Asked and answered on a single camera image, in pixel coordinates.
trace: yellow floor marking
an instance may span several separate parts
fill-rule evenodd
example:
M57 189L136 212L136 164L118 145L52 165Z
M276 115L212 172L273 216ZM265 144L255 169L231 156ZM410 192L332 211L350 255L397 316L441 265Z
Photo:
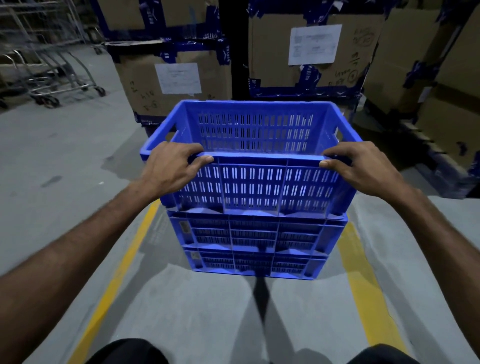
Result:
M108 312L108 309L110 308L111 304L115 300L115 297L117 296L117 292L121 286L123 277L127 273L130 264L132 264L133 258L137 254L138 248L140 247L140 244L142 243L145 235L147 234L148 228L152 224L153 218L155 217L159 206L160 200L156 200L150 205L147 214L145 215L142 223L140 224L140 227L137 230L137 233L135 234L135 237L133 238L132 243L128 247L127 253L123 257L120 265L115 271L113 278L110 281L110 284L105 290L105 293L100 299L100 302L98 303L95 312L90 318L90 322L88 323L88 326L84 334L82 335L80 342L78 343L75 351L70 357L70 360L68 361L69 364L85 363L88 351L90 350L90 346L92 345L92 342L97 335L98 330L100 329L100 326L103 319L105 318L105 315Z
M382 289L365 256L357 230L351 222L345 227L337 246L368 343L388 344L408 354L398 327L388 312Z

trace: concrete floor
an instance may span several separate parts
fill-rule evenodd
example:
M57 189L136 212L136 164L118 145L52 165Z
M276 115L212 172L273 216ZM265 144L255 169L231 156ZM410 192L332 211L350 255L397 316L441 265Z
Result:
M0 273L88 217L136 178L145 140L108 55L76 51L107 96L30 102L0 115ZM368 118L360 119L369 127ZM479 200L446 200L403 171L480 247ZM27 363L65 363L143 218L122 235ZM421 363L478 363L421 251L383 201L357 194L349 210L409 352ZM343 364L368 346L340 254L315 281L191 272L160 207L91 348L125 337L171 363Z

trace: hand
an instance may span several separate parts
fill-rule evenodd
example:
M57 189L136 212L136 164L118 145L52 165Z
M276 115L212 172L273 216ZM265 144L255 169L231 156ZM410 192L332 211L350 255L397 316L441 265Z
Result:
M188 164L188 157L203 151L199 143L160 143L150 153L140 177L142 189L147 191L152 201L182 189L201 167L213 162L212 156L201 156Z
M322 154L349 157L352 160L351 167L337 159L322 160L319 165L338 172L345 181L364 194L391 202L409 188L385 153L372 142L341 142Z

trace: stack of blue crates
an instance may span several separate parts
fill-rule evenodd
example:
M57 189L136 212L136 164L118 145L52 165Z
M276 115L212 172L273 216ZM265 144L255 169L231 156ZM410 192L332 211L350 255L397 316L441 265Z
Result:
M361 141L331 102L180 102L141 149L201 143L214 162L163 196L193 270L315 279L348 218L355 189L321 169L339 140Z

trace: person's right arm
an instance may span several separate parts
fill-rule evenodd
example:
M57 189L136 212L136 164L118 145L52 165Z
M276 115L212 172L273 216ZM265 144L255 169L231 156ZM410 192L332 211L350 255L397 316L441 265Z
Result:
M389 203L410 228L437 279L450 310L480 358L480 252L402 175L371 142L344 142L327 149L326 156L347 156L320 167L338 172L358 191Z

